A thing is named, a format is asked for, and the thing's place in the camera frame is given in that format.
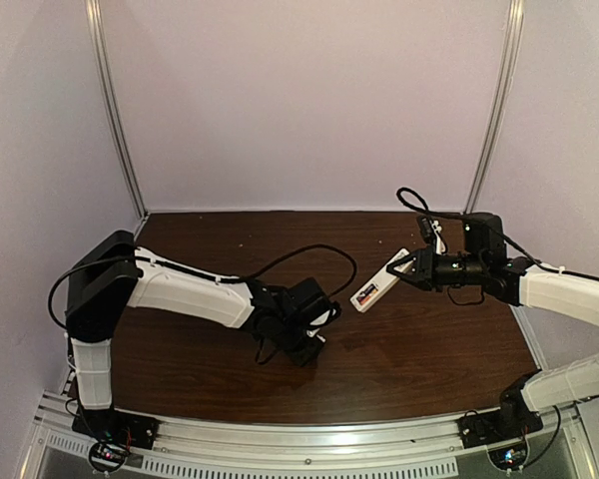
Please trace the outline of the white remote control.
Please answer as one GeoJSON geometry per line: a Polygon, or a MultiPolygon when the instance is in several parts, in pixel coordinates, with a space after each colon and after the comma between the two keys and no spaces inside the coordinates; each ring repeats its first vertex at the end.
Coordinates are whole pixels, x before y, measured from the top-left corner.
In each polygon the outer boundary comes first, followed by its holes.
{"type": "Polygon", "coordinates": [[[381,298],[383,298],[397,283],[398,279],[386,272],[386,265],[391,259],[382,266],[379,271],[369,279],[356,293],[350,297],[350,303],[360,313],[369,311],[381,298]],[[365,304],[357,302],[358,295],[364,291],[370,284],[377,287],[377,293],[374,294],[365,304]]]}

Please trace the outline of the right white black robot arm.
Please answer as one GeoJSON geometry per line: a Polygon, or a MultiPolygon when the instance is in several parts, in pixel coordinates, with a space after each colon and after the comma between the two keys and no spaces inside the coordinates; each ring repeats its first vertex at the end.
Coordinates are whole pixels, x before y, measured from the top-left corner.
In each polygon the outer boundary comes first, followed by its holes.
{"type": "MultiPolygon", "coordinates": [[[[387,273],[425,291],[477,286],[509,305],[552,311],[599,328],[599,279],[546,265],[527,252],[509,257],[513,241],[504,234],[501,218],[491,213],[460,216],[463,252],[440,253],[430,219],[429,214],[418,219],[426,246],[388,263],[387,273]]],[[[538,412],[596,396],[599,353],[518,379],[500,395],[496,424],[520,434],[535,429],[538,412]]]]}

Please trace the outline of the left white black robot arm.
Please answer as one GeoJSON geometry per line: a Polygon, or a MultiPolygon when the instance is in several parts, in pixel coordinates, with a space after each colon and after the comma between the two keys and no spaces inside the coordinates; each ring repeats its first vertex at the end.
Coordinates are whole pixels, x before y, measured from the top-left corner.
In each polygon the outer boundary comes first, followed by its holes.
{"type": "Polygon", "coordinates": [[[228,276],[173,262],[115,231],[67,271],[64,330],[73,356],[78,413],[87,432],[111,439],[123,427],[114,409],[111,344],[126,308],[165,310],[242,330],[269,341],[298,366],[325,343],[319,331],[340,306],[309,277],[293,287],[228,276]]]}

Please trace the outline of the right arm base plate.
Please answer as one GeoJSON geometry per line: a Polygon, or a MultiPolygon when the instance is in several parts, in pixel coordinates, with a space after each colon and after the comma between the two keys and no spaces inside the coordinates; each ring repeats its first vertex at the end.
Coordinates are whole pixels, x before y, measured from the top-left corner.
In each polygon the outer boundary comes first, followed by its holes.
{"type": "Polygon", "coordinates": [[[512,417],[511,421],[506,421],[500,409],[487,412],[469,410],[456,420],[456,425],[464,449],[522,439],[543,428],[543,422],[537,413],[521,418],[512,417]]]}

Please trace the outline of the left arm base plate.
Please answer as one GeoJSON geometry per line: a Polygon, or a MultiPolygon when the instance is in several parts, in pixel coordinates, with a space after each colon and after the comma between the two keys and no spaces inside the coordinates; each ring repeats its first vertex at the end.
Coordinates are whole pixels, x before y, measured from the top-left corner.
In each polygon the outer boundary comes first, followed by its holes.
{"type": "Polygon", "coordinates": [[[116,409],[84,409],[77,412],[72,430],[97,440],[151,450],[159,425],[160,421],[151,416],[116,409]]]}

